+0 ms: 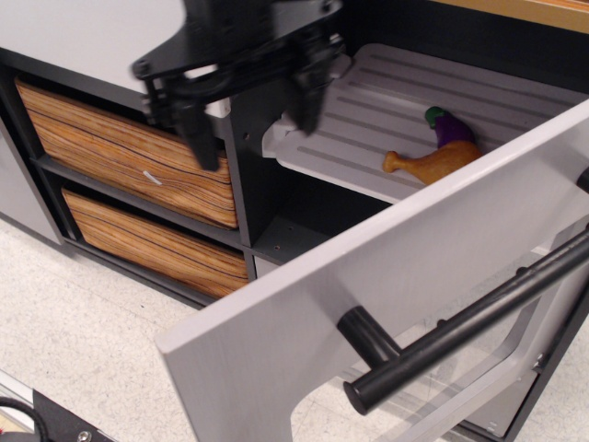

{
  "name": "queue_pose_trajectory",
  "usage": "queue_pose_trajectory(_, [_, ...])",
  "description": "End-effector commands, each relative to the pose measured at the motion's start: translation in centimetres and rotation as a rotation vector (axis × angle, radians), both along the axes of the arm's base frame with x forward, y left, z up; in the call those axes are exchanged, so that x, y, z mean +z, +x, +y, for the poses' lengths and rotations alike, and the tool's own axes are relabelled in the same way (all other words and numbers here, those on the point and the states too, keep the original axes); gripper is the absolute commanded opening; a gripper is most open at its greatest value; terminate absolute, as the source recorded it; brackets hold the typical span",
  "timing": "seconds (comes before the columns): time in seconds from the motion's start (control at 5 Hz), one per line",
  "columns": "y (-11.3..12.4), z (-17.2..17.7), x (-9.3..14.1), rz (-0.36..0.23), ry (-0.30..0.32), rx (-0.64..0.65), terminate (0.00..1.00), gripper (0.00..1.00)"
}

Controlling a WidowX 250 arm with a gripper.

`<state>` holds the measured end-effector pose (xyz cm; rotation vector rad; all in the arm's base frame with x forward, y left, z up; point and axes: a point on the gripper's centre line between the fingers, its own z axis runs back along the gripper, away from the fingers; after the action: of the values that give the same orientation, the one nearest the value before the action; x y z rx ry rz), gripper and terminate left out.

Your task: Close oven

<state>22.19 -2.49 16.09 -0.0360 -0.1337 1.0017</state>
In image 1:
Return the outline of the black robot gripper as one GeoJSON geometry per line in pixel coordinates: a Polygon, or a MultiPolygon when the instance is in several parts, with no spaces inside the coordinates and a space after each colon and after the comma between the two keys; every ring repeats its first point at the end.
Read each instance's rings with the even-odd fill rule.
{"type": "Polygon", "coordinates": [[[298,130],[318,128],[329,71],[341,44],[331,22],[340,1],[187,1],[168,40],[133,63],[152,123],[177,124],[203,170],[217,171],[204,107],[278,78],[288,80],[288,113],[298,130]]]}

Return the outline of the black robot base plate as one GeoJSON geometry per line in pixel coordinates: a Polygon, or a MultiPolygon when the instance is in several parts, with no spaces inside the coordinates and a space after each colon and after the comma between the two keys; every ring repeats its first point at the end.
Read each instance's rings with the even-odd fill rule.
{"type": "Polygon", "coordinates": [[[32,403],[34,410],[45,423],[51,441],[113,441],[102,430],[36,390],[32,391],[32,403]]]}

